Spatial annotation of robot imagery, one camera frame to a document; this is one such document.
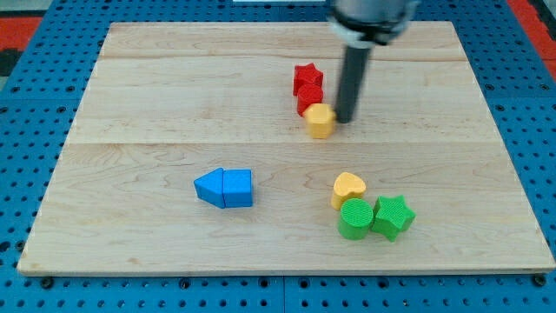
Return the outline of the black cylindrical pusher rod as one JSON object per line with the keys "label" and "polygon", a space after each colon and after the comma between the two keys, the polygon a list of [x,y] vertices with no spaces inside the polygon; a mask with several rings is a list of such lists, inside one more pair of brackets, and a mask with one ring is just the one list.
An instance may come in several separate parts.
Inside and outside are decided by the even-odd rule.
{"label": "black cylindrical pusher rod", "polygon": [[370,51],[345,47],[334,106],[339,123],[350,123],[354,118]]}

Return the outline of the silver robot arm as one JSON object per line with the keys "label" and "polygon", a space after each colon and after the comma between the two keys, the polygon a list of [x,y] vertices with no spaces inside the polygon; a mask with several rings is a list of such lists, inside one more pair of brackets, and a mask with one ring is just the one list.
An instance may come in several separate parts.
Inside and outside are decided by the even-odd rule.
{"label": "silver robot arm", "polygon": [[334,111],[339,123],[354,118],[367,63],[374,46],[386,46],[412,21],[419,0],[335,0],[328,21],[344,43]]}

